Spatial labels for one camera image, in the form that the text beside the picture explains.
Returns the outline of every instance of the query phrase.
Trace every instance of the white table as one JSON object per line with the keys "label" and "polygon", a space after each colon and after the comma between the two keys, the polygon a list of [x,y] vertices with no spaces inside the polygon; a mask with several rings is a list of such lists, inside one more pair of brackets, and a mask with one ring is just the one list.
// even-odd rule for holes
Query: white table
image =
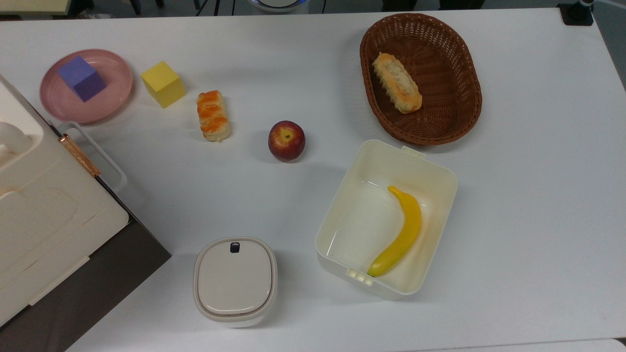
{"label": "white table", "polygon": [[[118,53],[130,104],[88,127],[128,174],[121,199],[173,257],[74,351],[401,351],[626,336],[626,94],[596,25],[557,9],[429,13],[466,41],[483,90],[469,134],[416,147],[459,189],[421,290],[383,301],[325,272],[314,237],[359,145],[401,143],[366,101],[358,47],[385,14],[0,23],[0,73],[43,116],[46,70],[85,48]],[[139,74],[160,60],[188,94],[162,109]],[[233,125],[208,143],[195,97],[219,89]],[[297,163],[267,150],[300,124]],[[279,296],[254,329],[197,312],[203,246],[254,236],[279,263]]]}

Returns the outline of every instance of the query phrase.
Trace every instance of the cable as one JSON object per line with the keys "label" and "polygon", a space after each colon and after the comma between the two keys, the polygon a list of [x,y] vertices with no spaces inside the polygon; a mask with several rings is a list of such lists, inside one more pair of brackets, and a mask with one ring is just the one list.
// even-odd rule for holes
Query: cable
{"label": "cable", "polygon": [[200,12],[202,12],[202,9],[204,8],[204,5],[206,5],[208,2],[208,0],[204,0],[204,3],[202,3],[202,6],[200,6],[200,9],[198,10],[198,12],[196,13],[196,16],[200,15]]}
{"label": "cable", "polygon": [[[208,2],[208,0],[204,0],[204,3],[202,3],[202,6],[200,6],[200,9],[198,10],[198,13],[196,13],[196,16],[199,16],[200,13],[202,12],[202,10],[204,9],[204,5],[206,5]],[[217,12],[220,10],[220,0],[217,0],[215,2],[215,11],[213,12],[213,16],[217,16]]]}
{"label": "cable", "polygon": [[213,16],[217,16],[217,12],[220,10],[220,0],[215,2],[215,11],[213,12]]}

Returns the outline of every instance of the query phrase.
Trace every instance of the copper hinge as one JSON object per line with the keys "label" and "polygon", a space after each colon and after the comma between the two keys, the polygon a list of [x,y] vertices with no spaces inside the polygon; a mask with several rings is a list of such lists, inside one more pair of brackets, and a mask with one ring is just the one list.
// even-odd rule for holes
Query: copper hinge
{"label": "copper hinge", "polygon": [[70,138],[67,134],[64,134],[63,137],[59,138],[59,142],[68,150],[70,154],[76,159],[76,161],[81,164],[87,172],[93,177],[96,177],[100,174],[100,170],[93,165],[91,160],[83,153],[83,151],[76,145],[76,143]]}

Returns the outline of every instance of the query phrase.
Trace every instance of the yellow cube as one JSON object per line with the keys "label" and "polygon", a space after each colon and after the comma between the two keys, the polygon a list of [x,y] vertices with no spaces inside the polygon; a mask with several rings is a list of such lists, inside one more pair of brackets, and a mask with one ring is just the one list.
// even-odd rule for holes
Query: yellow cube
{"label": "yellow cube", "polygon": [[163,108],[170,106],[174,101],[185,95],[185,87],[183,87],[180,77],[165,61],[161,61],[148,71],[145,71],[141,74],[141,79],[150,95]]}

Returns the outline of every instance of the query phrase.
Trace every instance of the purple cube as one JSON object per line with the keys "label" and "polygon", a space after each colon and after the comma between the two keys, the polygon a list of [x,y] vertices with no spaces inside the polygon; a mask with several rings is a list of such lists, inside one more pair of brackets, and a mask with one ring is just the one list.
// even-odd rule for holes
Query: purple cube
{"label": "purple cube", "polygon": [[93,98],[106,87],[98,72],[81,56],[61,66],[57,73],[82,101]]}

